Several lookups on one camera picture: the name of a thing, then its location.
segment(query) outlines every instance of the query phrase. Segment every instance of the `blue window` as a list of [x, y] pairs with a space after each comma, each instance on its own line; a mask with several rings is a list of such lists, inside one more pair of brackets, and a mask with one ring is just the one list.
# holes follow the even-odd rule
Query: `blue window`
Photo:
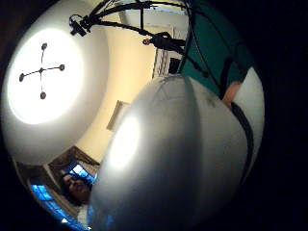
[[80, 177], [86, 178], [91, 184], [94, 183], [94, 177], [91, 176], [81, 165], [78, 163], [73, 163], [69, 166], [69, 173], [74, 175], [79, 175]]
[[69, 226], [73, 230], [86, 231], [75, 218], [69, 216], [54, 200], [54, 198], [48, 193], [44, 185], [34, 184], [31, 185], [31, 190], [42, 203], [42, 205], [52, 213], [52, 215], [61, 223]]

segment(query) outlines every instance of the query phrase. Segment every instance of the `round light fixture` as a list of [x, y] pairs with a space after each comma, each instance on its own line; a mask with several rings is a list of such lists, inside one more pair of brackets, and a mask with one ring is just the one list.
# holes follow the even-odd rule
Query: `round light fixture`
[[72, 36], [59, 29], [39, 31], [10, 66], [10, 108], [25, 123], [56, 119], [74, 103], [83, 75], [84, 62]]

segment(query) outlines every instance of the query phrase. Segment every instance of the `dark background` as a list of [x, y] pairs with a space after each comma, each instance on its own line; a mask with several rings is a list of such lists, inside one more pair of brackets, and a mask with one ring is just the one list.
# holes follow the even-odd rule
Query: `dark background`
[[[0, 80], [27, 27], [51, 0], [0, 0]], [[308, 230], [307, 1], [210, 0], [242, 34], [260, 70], [266, 126], [245, 185], [201, 230]], [[64, 230], [21, 186], [0, 141], [0, 230]]]

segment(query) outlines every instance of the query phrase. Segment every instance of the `black wire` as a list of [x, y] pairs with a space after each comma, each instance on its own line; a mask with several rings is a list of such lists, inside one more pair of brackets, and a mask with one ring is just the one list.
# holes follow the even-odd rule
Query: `black wire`
[[242, 65], [238, 62], [238, 60], [235, 57], [234, 52], [232, 52], [231, 47], [229, 46], [228, 42], [226, 41], [226, 39], [224, 38], [224, 36], [222, 35], [222, 32], [219, 30], [218, 26], [215, 24], [215, 22], [211, 19], [211, 17], [209, 17], [208, 15], [206, 15], [203, 12], [197, 11], [197, 10], [193, 10], [195, 13], [200, 14], [201, 16], [203, 16], [204, 18], [206, 18], [214, 27], [214, 30], [218, 33], [218, 36], [220, 37], [220, 39], [222, 40], [223, 44], [225, 45], [225, 47], [227, 48], [228, 52], [230, 53], [230, 55], [233, 58], [233, 61], [235, 62], [238, 70], [241, 72], [241, 74], [244, 74], [244, 69], [242, 67]]
[[197, 52], [198, 52], [198, 55], [199, 57], [201, 58], [201, 61], [203, 62], [203, 64], [205, 65], [205, 67], [207, 68], [207, 70], [209, 71], [209, 74], [210, 74], [210, 77], [211, 79], [213, 80], [214, 84], [218, 87], [218, 89], [220, 90], [220, 85], [218, 83], [218, 81], [215, 79], [214, 75], [213, 75], [213, 72], [211, 70], [211, 68], [207, 65], [205, 59], [204, 59], [204, 56], [202, 55], [201, 51], [200, 51], [200, 47], [199, 47], [199, 44], [196, 40], [196, 36], [195, 36], [195, 33], [194, 33], [194, 30], [193, 30], [193, 24], [192, 24], [192, 15], [190, 13], [190, 10], [189, 10], [189, 7], [187, 5], [187, 2], [186, 0], [183, 1], [184, 4], [185, 4], [185, 7], [186, 7], [186, 11], [187, 11], [187, 14], [188, 14], [188, 17], [189, 17], [189, 24], [190, 24], [190, 28], [191, 28], [191, 32], [192, 32], [192, 37], [193, 37], [193, 41], [194, 41], [194, 44], [196, 46], [196, 49], [197, 49]]

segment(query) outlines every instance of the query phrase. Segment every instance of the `beige wall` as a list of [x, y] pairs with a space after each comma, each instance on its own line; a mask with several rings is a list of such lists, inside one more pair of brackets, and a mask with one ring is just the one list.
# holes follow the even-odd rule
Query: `beige wall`
[[[118, 21], [117, 15], [108, 18]], [[146, 28], [157, 33], [163, 28]], [[131, 103], [142, 87], [151, 80], [155, 48], [144, 46], [144, 37], [136, 32], [119, 28], [106, 28], [109, 45], [109, 79], [106, 94], [96, 119], [76, 146], [101, 162], [103, 153], [113, 132], [107, 130], [107, 124], [113, 114], [116, 101]]]

